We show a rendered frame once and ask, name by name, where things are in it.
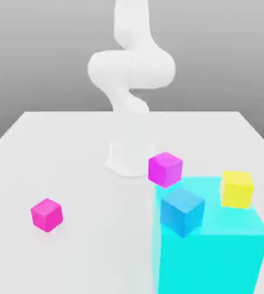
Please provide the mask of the small magenta cube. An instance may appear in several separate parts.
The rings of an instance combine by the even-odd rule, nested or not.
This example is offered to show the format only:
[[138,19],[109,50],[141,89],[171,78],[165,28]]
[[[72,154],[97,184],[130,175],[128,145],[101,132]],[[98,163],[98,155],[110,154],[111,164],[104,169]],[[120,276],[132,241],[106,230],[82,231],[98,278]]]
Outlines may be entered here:
[[183,160],[169,152],[162,152],[148,161],[148,179],[168,188],[182,179]]

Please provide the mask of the small blue cube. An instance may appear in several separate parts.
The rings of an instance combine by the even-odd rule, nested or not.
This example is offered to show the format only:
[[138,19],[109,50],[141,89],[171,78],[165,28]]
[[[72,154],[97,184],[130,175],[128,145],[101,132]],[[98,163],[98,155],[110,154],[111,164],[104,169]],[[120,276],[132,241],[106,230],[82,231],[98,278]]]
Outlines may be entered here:
[[161,201],[160,222],[180,237],[186,237],[202,225],[205,199],[179,187]]

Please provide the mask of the small pink cube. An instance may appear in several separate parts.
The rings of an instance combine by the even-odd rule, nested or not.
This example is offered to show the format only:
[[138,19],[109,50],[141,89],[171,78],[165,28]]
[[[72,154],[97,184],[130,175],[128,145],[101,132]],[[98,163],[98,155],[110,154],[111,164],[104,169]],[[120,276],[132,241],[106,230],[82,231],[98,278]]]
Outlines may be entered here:
[[46,198],[30,209],[33,224],[45,231],[52,231],[63,221],[62,207],[59,203]]

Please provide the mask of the small yellow cube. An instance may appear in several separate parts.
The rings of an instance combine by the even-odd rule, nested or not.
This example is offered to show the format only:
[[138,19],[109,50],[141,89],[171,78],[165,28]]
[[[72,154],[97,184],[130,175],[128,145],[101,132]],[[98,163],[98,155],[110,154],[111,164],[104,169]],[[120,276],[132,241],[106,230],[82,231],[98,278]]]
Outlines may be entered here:
[[248,209],[253,193],[254,183],[250,172],[223,171],[220,183],[223,207]]

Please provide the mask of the large cyan box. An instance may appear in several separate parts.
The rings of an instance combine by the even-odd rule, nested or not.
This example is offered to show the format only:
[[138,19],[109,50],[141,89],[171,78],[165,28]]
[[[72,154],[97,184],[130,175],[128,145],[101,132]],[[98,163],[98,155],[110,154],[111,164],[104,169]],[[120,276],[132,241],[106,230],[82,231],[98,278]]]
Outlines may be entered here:
[[223,207],[220,177],[184,177],[178,186],[205,199],[203,222],[186,237],[162,225],[155,186],[152,272],[155,294],[254,294],[264,257],[264,224],[254,206]]

